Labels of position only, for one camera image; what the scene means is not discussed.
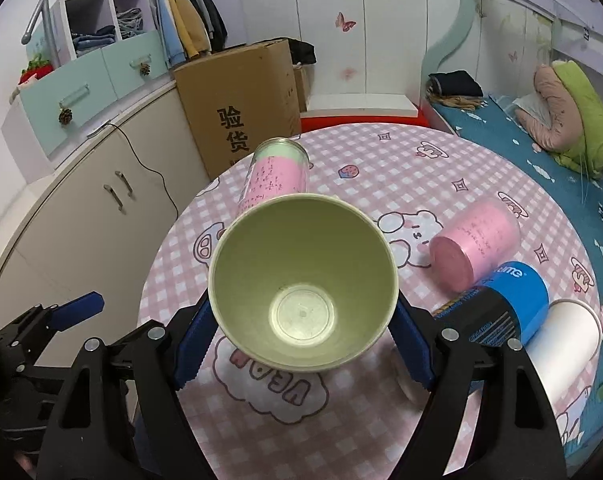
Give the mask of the light green plastic cup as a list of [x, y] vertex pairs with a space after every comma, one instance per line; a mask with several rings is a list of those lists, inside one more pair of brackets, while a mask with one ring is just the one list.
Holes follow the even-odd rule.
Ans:
[[399, 296], [375, 223], [337, 198], [280, 196], [249, 209], [212, 254], [208, 294], [234, 346], [266, 366], [323, 372], [369, 350]]

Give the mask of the white plastic cup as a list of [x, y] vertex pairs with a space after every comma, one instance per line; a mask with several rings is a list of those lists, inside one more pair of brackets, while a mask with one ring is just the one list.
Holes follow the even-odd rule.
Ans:
[[599, 352], [603, 330], [599, 317], [584, 301], [558, 299], [526, 346], [552, 404], [577, 380]]

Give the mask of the pink plastic cup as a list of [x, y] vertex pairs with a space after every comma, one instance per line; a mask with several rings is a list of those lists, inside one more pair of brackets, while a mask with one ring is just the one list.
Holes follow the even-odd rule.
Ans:
[[457, 214], [429, 243], [438, 284], [464, 292], [512, 257], [521, 244], [521, 228], [501, 200], [480, 198]]

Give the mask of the pink checkered cartoon tablecloth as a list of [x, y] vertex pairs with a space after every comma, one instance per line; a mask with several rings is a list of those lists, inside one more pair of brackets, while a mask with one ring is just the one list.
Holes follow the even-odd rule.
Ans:
[[[300, 143], [311, 190], [357, 206], [382, 228], [411, 304], [443, 304], [408, 234], [432, 237], [477, 198], [498, 197], [480, 166], [502, 157], [449, 133], [386, 124], [322, 129]], [[222, 479], [384, 479], [420, 417], [396, 363], [394, 341], [384, 337], [358, 361], [281, 389], [279, 374], [216, 334], [180, 400]]]

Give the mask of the beige low cabinet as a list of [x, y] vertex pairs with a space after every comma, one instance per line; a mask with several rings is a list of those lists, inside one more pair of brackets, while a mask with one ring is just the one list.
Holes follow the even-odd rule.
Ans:
[[109, 119], [0, 223], [0, 329], [99, 292], [103, 311], [55, 335], [40, 364], [68, 366], [85, 339], [129, 333], [160, 245], [209, 181], [174, 84]]

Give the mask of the teal cartoon bed sheet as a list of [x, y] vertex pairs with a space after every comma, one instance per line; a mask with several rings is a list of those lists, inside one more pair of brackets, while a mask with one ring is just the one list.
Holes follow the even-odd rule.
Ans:
[[[480, 176], [518, 218], [519, 259], [536, 268], [551, 299], [589, 304], [603, 330], [603, 180], [559, 165], [502, 102], [487, 98], [477, 110], [433, 107], [458, 136], [502, 157], [481, 164]], [[555, 409], [568, 467], [576, 470], [603, 441], [603, 344]]]

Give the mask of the pink green clear tumbler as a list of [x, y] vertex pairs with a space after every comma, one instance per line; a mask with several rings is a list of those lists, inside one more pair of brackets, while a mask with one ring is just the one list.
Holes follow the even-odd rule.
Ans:
[[262, 142], [252, 154], [237, 214], [278, 196], [306, 192], [309, 170], [309, 155], [298, 142], [286, 138]]

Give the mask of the mint drawer unit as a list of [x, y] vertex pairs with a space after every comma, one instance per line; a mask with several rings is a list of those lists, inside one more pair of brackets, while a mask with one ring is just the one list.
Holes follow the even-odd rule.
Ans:
[[157, 32], [122, 40], [54, 70], [19, 91], [2, 125], [21, 177], [51, 174], [90, 132], [168, 73]]

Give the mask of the green pink plush pillow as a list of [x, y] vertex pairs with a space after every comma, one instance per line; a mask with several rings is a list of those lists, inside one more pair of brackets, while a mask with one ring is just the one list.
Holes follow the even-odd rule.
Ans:
[[540, 65], [535, 91], [515, 101], [514, 115], [557, 164], [591, 180], [603, 178], [603, 101], [573, 61]]

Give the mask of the red storage box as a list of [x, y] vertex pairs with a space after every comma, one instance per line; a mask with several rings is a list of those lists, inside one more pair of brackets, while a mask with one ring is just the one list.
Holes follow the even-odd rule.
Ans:
[[303, 116], [300, 119], [302, 133], [349, 124], [398, 124], [429, 128], [431, 123], [420, 110], [415, 117], [382, 115]]

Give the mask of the folded dark clothes pile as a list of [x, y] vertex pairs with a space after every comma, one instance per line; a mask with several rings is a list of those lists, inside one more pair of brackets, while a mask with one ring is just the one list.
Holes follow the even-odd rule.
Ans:
[[484, 91], [466, 70], [433, 73], [426, 82], [426, 96], [438, 103], [458, 110], [477, 110], [484, 104]]

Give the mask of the red strawberry plush toy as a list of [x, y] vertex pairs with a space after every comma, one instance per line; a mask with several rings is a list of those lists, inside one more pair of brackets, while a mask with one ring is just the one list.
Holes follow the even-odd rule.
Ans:
[[29, 61], [28, 66], [21, 71], [19, 83], [25, 84], [30, 79], [40, 80], [53, 70], [52, 62], [44, 58], [41, 53], [38, 53]]

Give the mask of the metal stair handrail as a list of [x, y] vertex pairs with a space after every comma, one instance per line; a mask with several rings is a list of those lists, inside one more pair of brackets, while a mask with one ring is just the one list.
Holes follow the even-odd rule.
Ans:
[[41, 20], [43, 24], [44, 39], [47, 45], [48, 54], [50, 55], [48, 58], [50, 59], [53, 67], [57, 68], [60, 65], [60, 61], [56, 48], [50, 0], [38, 1], [31, 14], [30, 20], [28, 21], [26, 30], [21, 36], [21, 43], [24, 46], [30, 44], [33, 32], [36, 29], [36, 22], [38, 20]]

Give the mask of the white wardrobe doors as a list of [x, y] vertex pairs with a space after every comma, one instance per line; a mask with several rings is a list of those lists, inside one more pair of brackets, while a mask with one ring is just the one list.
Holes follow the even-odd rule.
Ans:
[[450, 27], [459, 0], [240, 0], [249, 41], [312, 44], [308, 112], [416, 113], [425, 53]]

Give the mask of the mint bunk bed frame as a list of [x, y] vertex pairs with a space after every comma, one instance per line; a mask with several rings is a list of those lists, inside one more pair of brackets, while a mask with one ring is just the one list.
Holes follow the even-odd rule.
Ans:
[[602, 0], [426, 0], [421, 78], [466, 70], [489, 96], [527, 96], [542, 64], [574, 61], [603, 101]]

